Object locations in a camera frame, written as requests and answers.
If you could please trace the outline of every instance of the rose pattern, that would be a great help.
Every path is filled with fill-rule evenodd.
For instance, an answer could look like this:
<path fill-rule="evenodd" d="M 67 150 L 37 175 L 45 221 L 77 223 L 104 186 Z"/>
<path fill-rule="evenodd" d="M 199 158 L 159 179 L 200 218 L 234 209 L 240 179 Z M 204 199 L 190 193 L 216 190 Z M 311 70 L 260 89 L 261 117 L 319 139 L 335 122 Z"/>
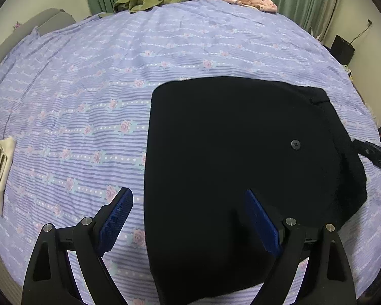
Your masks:
<path fill-rule="evenodd" d="M 13 25 L 13 29 L 18 29 L 21 25 L 23 25 L 23 23 L 20 23 L 19 21 L 17 21 L 15 25 Z"/>
<path fill-rule="evenodd" d="M 120 131 L 124 134 L 127 134 L 130 131 L 131 128 L 131 122 L 128 120 L 123 120 L 120 125 Z"/>
<path fill-rule="evenodd" d="M 113 110 L 116 106 L 117 106 L 117 100 L 111 99 L 109 102 L 109 108 Z"/>
<path fill-rule="evenodd" d="M 63 159 L 66 159 L 69 157 L 69 155 L 71 154 L 71 151 L 68 150 L 68 149 L 64 149 L 62 150 L 60 153 L 59 153 L 59 158 L 61 158 L 62 160 Z"/>
<path fill-rule="evenodd" d="M 89 135 L 92 132 L 92 127 L 91 126 L 86 126 L 85 129 L 83 130 L 84 135 Z"/>
<path fill-rule="evenodd" d="M 48 173 L 44 178 L 44 182 L 48 184 L 51 181 L 52 177 L 53 177 L 53 174 Z"/>
<path fill-rule="evenodd" d="M 207 69 L 210 69 L 213 67 L 213 61 L 212 60 L 204 60 L 203 61 L 203 66 Z"/>
<path fill-rule="evenodd" d="M 86 103 L 82 103 L 77 107 L 78 112 L 84 112 L 86 108 Z"/>
<path fill-rule="evenodd" d="M 134 87 L 141 88 L 144 86 L 145 81 L 144 80 L 134 80 Z"/>
<path fill-rule="evenodd" d="M 60 127 L 59 130 L 58 130 L 58 135 L 61 135 L 61 134 L 65 133 L 65 131 L 66 131 L 66 128 L 64 126 Z"/>
<path fill-rule="evenodd" d="M 146 50 L 141 55 L 143 55 L 144 57 L 153 57 L 153 56 L 155 56 L 154 52 L 152 52 L 150 50 Z"/>
<path fill-rule="evenodd" d="M 113 186 L 106 187 L 106 200 L 110 203 L 113 198 L 117 195 L 117 191 Z"/>
<path fill-rule="evenodd" d="M 306 258 L 305 260 L 301 261 L 298 265 L 298 270 L 305 271 L 305 267 L 308 264 L 309 258 Z"/>
<path fill-rule="evenodd" d="M 58 203 L 56 203 L 54 206 L 54 214 L 55 216 L 59 217 L 61 213 L 62 213 L 61 206 Z"/>
<path fill-rule="evenodd" d="M 76 90 L 76 92 L 73 93 L 73 96 L 79 96 L 80 94 L 82 94 L 84 92 L 84 90 L 82 88 L 79 88 Z"/>
<path fill-rule="evenodd" d="M 101 89 L 107 87 L 108 84 L 109 84 L 108 82 L 103 81 L 103 82 L 100 84 L 100 86 L 99 86 L 99 90 L 101 90 Z"/>
<path fill-rule="evenodd" d="M 134 298 L 133 305 L 145 305 L 145 301 L 139 298 Z"/>
<path fill-rule="evenodd" d="M 139 158 L 134 159 L 135 160 L 135 166 L 140 169 L 141 171 L 145 169 L 145 159 L 146 159 L 146 153 L 142 153 L 142 156 Z"/>
<path fill-rule="evenodd" d="M 24 227 L 23 226 L 17 226 L 17 228 L 15 228 L 15 231 L 17 232 L 18 235 L 24 235 Z"/>
<path fill-rule="evenodd" d="M 142 231 L 141 229 L 134 229 L 133 243 L 136 244 L 138 247 L 144 247 L 145 246 L 145 231 Z"/>
<path fill-rule="evenodd" d="M 101 161 L 101 159 L 102 159 L 102 151 L 96 151 L 94 154 L 93 154 L 93 156 L 92 156 L 92 158 L 90 159 L 90 161 L 92 162 L 92 163 L 95 163 L 95 164 L 99 164 L 100 163 L 100 161 Z"/>
<path fill-rule="evenodd" d="M 68 192 L 72 190 L 74 183 L 75 183 L 74 179 L 72 178 L 66 179 L 65 188 Z"/>
<path fill-rule="evenodd" d="M 21 197 L 23 197 L 25 195 L 25 187 L 23 186 L 19 186 L 17 189 L 16 189 L 16 193 L 18 195 L 20 195 Z"/>

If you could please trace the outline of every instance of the pink floral fabric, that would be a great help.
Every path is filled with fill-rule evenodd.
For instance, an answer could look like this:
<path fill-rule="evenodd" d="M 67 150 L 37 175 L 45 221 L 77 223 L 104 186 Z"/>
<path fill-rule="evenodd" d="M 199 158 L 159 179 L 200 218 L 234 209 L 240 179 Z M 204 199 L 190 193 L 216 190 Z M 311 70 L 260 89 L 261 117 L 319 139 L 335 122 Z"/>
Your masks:
<path fill-rule="evenodd" d="M 260 11 L 278 12 L 278 7 L 271 0 L 222 0 L 230 4 L 237 4 L 243 7 L 252 7 Z"/>
<path fill-rule="evenodd" d="M 114 197 L 117 195 L 117 190 L 113 186 L 106 187 L 106 200 L 111 203 Z"/>
<path fill-rule="evenodd" d="M 138 247 L 144 247 L 145 246 L 145 231 L 142 231 L 140 229 L 134 229 L 133 243 L 136 244 Z"/>

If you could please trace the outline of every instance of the bed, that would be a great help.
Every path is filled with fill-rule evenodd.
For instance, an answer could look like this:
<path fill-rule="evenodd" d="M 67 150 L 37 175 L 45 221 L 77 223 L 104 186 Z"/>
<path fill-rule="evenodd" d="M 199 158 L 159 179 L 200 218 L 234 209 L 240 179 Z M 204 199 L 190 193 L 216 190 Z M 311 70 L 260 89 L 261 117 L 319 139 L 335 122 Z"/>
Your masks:
<path fill-rule="evenodd" d="M 142 205 L 151 94 L 168 81 L 221 75 L 323 88 L 350 137 L 379 143 L 340 64 L 279 14 L 193 0 L 93 16 L 43 36 L 34 29 L 0 64 L 0 139 L 17 139 L 0 216 L 0 254 L 13 279 L 23 284 L 45 223 L 74 225 L 129 187 L 134 206 L 104 262 L 129 303 L 159 304 Z M 381 170 L 360 158 L 368 199 L 339 232 L 357 296 L 381 267 Z M 91 304 L 76 257 L 70 258 Z M 295 299 L 306 264 L 299 265 L 286 304 Z M 196 303 L 250 304 L 259 287 Z"/>

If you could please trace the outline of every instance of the black speaker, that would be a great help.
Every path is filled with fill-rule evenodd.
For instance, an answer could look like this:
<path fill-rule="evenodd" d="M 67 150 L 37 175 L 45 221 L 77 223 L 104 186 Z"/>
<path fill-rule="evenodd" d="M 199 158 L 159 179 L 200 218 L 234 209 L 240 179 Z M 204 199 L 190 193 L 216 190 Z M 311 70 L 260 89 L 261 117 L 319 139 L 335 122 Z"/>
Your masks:
<path fill-rule="evenodd" d="M 354 47 L 341 36 L 336 35 L 330 54 L 342 65 L 348 65 L 354 55 Z"/>

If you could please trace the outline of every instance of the pink cloth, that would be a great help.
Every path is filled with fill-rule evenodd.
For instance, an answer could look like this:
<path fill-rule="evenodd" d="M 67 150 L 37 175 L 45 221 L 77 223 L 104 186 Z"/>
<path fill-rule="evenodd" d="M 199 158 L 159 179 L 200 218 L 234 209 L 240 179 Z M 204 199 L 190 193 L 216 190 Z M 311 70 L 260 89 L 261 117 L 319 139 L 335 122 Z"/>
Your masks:
<path fill-rule="evenodd" d="M 278 7 L 271 0 L 222 0 L 230 4 L 237 4 L 244 7 L 252 7 L 260 11 L 277 12 Z"/>

